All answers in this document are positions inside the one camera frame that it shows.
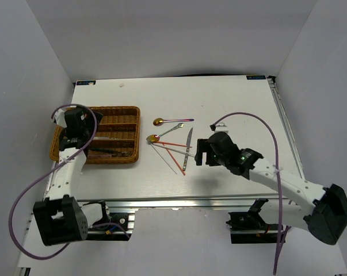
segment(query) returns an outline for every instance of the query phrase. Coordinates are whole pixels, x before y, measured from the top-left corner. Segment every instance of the red chopstick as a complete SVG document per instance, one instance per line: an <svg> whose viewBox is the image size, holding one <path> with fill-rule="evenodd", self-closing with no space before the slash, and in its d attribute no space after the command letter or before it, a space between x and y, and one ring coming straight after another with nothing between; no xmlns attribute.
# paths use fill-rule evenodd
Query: red chopstick
<svg viewBox="0 0 347 276"><path fill-rule="evenodd" d="M156 142L156 143L158 143L158 144L166 144L166 145L176 145L176 146L178 146L178 147L185 147L185 148L187 148L187 145L180 145L180 144L174 144L174 143L168 143L168 142L161 142L161 141L158 141L158 142Z"/></svg>
<svg viewBox="0 0 347 276"><path fill-rule="evenodd" d="M167 149L167 152L169 153L169 155L172 157L173 161L176 163L177 167L180 169L180 171L182 172L183 175L186 175L185 172L183 171L183 169L181 168L180 164L178 164L177 160L174 158L174 156L171 154L171 152L169 151L169 149Z"/></svg>

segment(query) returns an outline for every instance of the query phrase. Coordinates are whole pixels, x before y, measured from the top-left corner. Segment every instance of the spoon handle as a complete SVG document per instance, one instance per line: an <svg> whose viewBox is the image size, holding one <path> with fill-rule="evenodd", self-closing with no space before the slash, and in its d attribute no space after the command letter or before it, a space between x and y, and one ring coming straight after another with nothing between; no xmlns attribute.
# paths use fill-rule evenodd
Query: spoon handle
<svg viewBox="0 0 347 276"><path fill-rule="evenodd" d="M158 137L160 138L160 137L162 137L163 135L165 135L165 134L167 134L167 133L169 133L169 132L171 132L171 131L175 131L175 130L178 129L178 128L182 128L183 126L184 126L183 124L178 124L178 125L176 125L174 128L171 128L169 131L166 131L165 133L162 133L162 134L158 135Z"/></svg>
<svg viewBox="0 0 347 276"><path fill-rule="evenodd" d="M172 120L163 120L163 122L192 122L194 119L172 119Z"/></svg>

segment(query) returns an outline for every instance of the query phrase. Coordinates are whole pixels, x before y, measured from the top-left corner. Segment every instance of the metal frame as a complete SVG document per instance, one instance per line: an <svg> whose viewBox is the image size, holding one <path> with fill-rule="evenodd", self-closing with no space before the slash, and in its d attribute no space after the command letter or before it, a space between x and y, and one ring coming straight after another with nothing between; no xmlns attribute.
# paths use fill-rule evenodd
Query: metal frame
<svg viewBox="0 0 347 276"><path fill-rule="evenodd" d="M270 90L272 92L274 102L276 104L278 113L280 115L283 128L286 132L286 136L289 142L289 145L291 147L291 151L293 154L293 157L296 162L296 166L298 168L299 174L301 178L304 179L304 173L302 169L302 164L300 160L299 153L296 148L295 140L293 138L293 134L291 131L291 127L289 125L289 122L287 120L286 113L284 111L283 105L281 103L280 96L278 94L276 84L274 83L272 78L268 78L268 84L270 87ZM49 187L52 182L53 174L49 176L47 188L44 193L44 198L47 196L47 193L49 192ZM247 212L247 210L251 207L251 205L254 203L254 200L258 199L262 195L247 195L247 196L233 196L233 197L211 197L211 198L172 198L172 199L164 199L164 200L157 200L153 198L146 198L146 200L128 200L128 201L115 201L115 200L106 200L106 204L112 213L122 212L122 213L130 213L129 216L129 223L128 223L128 229L129 233L132 232L134 228L134 221L135 221L135 212L141 208L170 208L170 209L180 209L180 208L207 208L207 209L214 209L214 210L227 210L229 212L241 212L244 210ZM267 195L267 198L277 199L278 195Z"/></svg>

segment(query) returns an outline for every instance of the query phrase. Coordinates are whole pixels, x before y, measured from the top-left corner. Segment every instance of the chopstick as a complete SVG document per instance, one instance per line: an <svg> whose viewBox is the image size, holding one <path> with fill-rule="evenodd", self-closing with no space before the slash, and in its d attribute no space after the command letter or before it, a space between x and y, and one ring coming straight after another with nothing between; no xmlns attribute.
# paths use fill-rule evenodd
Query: chopstick
<svg viewBox="0 0 347 276"><path fill-rule="evenodd" d="M168 148L166 148L167 152L169 153L169 155L172 157L173 161L176 163L177 167L180 169L180 171L182 172L183 175L186 175L185 172L183 171L183 169L181 168L180 164L178 164L177 160L174 158L174 156L171 154L171 152L169 151Z"/></svg>
<svg viewBox="0 0 347 276"><path fill-rule="evenodd" d="M156 148L154 148L154 146L152 145L152 144L150 144L151 145L151 147L154 149L154 151L156 151L157 152L157 154L163 159L163 161L168 165L168 167L170 167L171 168L171 170L173 170L173 172L175 173L175 174L177 174L176 173L176 171L172 168L172 166L166 161L166 159L164 159L164 157L159 153L159 151L157 151L157 149Z"/></svg>
<svg viewBox="0 0 347 276"><path fill-rule="evenodd" d="M183 151L178 151L177 149L174 149L174 148L168 148L168 147L164 147L162 145L157 145L156 143L152 143L153 146L155 147L159 147L159 148L165 148L165 149L169 149L170 151L174 151L174 152L178 152L179 154L187 154L186 152L183 152ZM195 157L194 154L188 154L190 157Z"/></svg>
<svg viewBox="0 0 347 276"><path fill-rule="evenodd" d="M180 145L180 144L174 144L174 143L168 143L168 142L161 142L161 141L158 141L158 142L156 142L156 143L158 143L158 144L166 144L166 145L176 145L176 146L178 146L178 147L185 147L185 148L187 148L187 145Z"/></svg>

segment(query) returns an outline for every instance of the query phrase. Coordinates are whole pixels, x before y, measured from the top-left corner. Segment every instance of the black sticker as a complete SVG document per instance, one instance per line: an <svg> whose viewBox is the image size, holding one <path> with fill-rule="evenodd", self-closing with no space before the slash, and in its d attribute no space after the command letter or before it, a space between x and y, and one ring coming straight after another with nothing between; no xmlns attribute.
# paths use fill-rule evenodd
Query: black sticker
<svg viewBox="0 0 347 276"><path fill-rule="evenodd" d="M96 80L79 80L76 85L95 85Z"/></svg>
<svg viewBox="0 0 347 276"><path fill-rule="evenodd" d="M264 75L246 76L246 79L266 79Z"/></svg>

